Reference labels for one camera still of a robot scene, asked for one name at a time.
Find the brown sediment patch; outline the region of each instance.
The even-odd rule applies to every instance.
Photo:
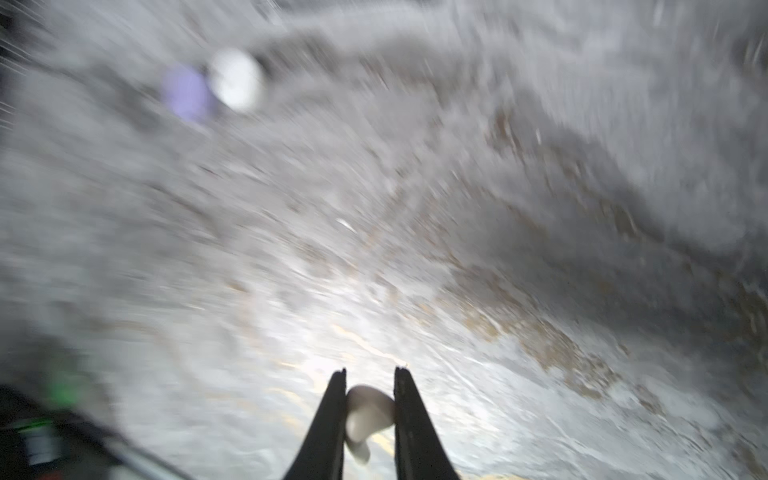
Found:
[[[530,215],[525,213],[520,207],[514,205],[513,203],[507,200],[504,200],[503,198],[500,198],[498,195],[496,195],[486,187],[473,184],[462,175],[458,175],[457,178],[458,178],[458,183],[461,190],[464,193],[468,194],[470,198],[475,198],[475,199],[484,198],[484,199],[491,200],[497,204],[503,205],[504,208],[506,208],[507,211],[510,212],[518,220],[518,222],[525,225],[530,231],[538,235],[541,235],[544,238],[549,237],[549,232],[547,231],[547,229],[542,225],[540,225]]]
[[[511,147],[512,153],[523,161],[523,147],[520,139],[511,126],[511,117],[514,115],[511,108],[499,108],[493,115],[489,128],[488,143],[496,151]]]
[[[645,386],[635,385],[633,391],[637,397],[637,401],[649,413],[653,413],[654,415],[664,415],[664,407],[661,405],[659,397],[648,390]]]
[[[762,346],[768,339],[768,300],[757,292],[747,291],[743,283],[737,282],[736,288],[728,303],[744,321],[746,339]]]
[[[599,277],[596,273],[593,273],[591,276],[592,276],[592,281],[594,282],[594,285],[598,288],[598,291],[601,294],[603,294],[604,296],[616,294],[616,288],[613,286],[611,282],[604,280],[603,278]]]
[[[588,171],[584,161],[576,155],[564,150],[557,145],[543,144],[535,148],[532,155],[546,164],[553,164],[562,173],[563,177],[572,183],[578,192],[591,201],[594,206],[586,204],[572,196],[585,213],[589,214],[598,223],[607,221],[616,232],[629,240],[660,243],[657,236],[651,232],[642,230],[635,221],[630,211],[616,200],[602,194],[597,188],[592,187],[585,179]],[[548,175],[545,181],[549,190],[554,193],[552,182]]]
[[[400,289],[392,285],[379,274],[374,277],[373,282],[386,291],[381,299],[382,303],[393,308],[397,307],[401,297]]]
[[[449,295],[441,298],[441,304],[449,312],[450,306],[458,307],[465,326],[484,340],[494,342],[502,335],[514,336],[544,371],[561,370],[564,384],[585,398],[604,398],[607,389],[621,378],[603,359],[584,352],[562,330],[542,318],[530,294],[519,287],[515,287],[519,290],[515,293],[505,289],[497,273],[475,268],[457,275],[457,281],[457,286],[446,289]],[[470,300],[473,297],[482,298],[483,304],[491,307],[481,311]]]
[[[296,248],[296,252],[306,262],[310,275],[323,279],[333,276],[333,268],[328,257],[314,245],[302,243]]]
[[[409,297],[399,308],[399,314],[409,322],[420,326],[434,326],[437,321],[437,309],[423,297]]]
[[[755,480],[768,480],[768,470],[755,456],[755,452],[743,440],[740,440],[732,453],[733,457],[741,463]]]

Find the white sphere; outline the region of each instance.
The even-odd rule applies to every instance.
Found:
[[[221,103],[238,113],[257,108],[265,94],[264,70],[253,56],[225,48],[208,65],[210,90]]]

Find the white object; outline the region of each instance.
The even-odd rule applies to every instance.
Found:
[[[366,464],[371,452],[368,437],[395,423],[395,401],[367,385],[353,386],[346,394],[346,446],[357,462]]]
[[[237,113],[257,108],[266,91],[264,70],[252,55],[225,48],[208,65],[208,84],[216,98]]]

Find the purple object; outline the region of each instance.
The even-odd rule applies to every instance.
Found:
[[[163,102],[178,117],[202,121],[214,107],[214,97],[205,77],[195,68],[180,66],[169,71],[163,81]]]

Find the white shell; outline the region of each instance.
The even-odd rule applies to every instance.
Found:
[[[216,98],[238,113],[259,107],[266,93],[264,71],[253,56],[225,48],[208,65],[208,84]]]
[[[346,394],[346,446],[358,463],[366,464],[371,451],[368,437],[395,423],[395,401],[367,385],[353,386]]]

